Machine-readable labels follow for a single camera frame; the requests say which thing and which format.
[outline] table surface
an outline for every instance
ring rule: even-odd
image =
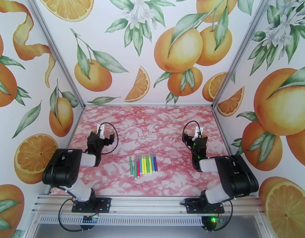
[[[199,122],[208,136],[207,156],[227,155],[221,134],[209,106],[87,106],[72,138],[70,148],[87,148],[87,137],[102,122],[112,123],[119,144],[102,155],[98,167],[81,167],[79,178],[105,196],[198,196],[217,185],[217,173],[199,173],[193,169],[191,152],[182,142],[182,129],[191,121]],[[187,128],[193,136],[196,124]],[[106,125],[106,137],[113,128]],[[103,152],[115,146],[104,147]],[[129,157],[154,152],[158,172],[130,176]],[[51,194],[63,194],[53,188]]]

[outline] fruit print backdrop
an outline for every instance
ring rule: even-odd
[[[272,0],[219,103],[242,86],[234,116],[216,111],[220,124],[276,236],[305,237],[305,0]]]
[[[228,70],[260,2],[85,0],[78,8],[84,17],[69,20],[65,0],[58,12],[55,0],[34,1],[84,102],[93,105],[210,104],[202,88]],[[238,90],[222,113],[237,110],[246,91]]]
[[[28,228],[42,170],[82,111],[24,2],[0,0],[0,238]],[[49,123],[57,106],[69,111]]]

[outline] orange half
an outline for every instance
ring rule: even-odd
[[[292,181],[273,186],[266,215],[279,238],[305,238],[305,191]]]
[[[217,105],[217,110],[219,111],[219,113],[224,117],[229,117],[233,115],[238,110],[240,104],[242,103],[244,91],[245,91],[245,86],[239,89],[229,99],[220,102]]]
[[[209,96],[214,99],[216,97],[217,92],[219,91],[219,88],[222,85],[222,82],[226,76],[227,72],[221,72],[216,74],[210,79],[209,83]]]
[[[91,12],[94,0],[40,0],[43,5],[60,19],[78,22]]]
[[[40,182],[42,172],[57,148],[56,141],[47,134],[36,134],[25,139],[14,157],[15,171],[20,180],[28,184]]]
[[[150,79],[146,70],[140,66],[135,83],[128,95],[125,97],[125,102],[135,102],[143,98],[149,91]]]

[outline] pink marble surface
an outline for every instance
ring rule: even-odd
[[[202,106],[87,106],[70,148],[87,148],[87,137],[97,124],[112,123],[119,135],[117,149],[102,155],[98,167],[80,168],[79,177],[97,195],[195,196],[219,183],[217,173],[198,173],[192,167],[191,152],[181,141],[182,129],[191,120],[204,127],[207,156],[226,155],[210,107]],[[195,124],[187,127],[193,135]],[[106,126],[106,131],[113,129]],[[113,149],[105,147],[103,152]],[[129,156],[155,152],[158,173],[130,176]],[[52,189],[51,194],[63,194]]]

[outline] green marker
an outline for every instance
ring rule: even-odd
[[[137,179],[137,161],[136,160],[134,160],[134,167],[135,167],[135,171],[134,171],[135,179]]]
[[[149,166],[149,158],[146,158],[146,162],[147,162],[147,173],[150,173],[150,166]]]
[[[134,175],[133,172],[133,162],[132,162],[132,157],[130,156],[130,175]]]

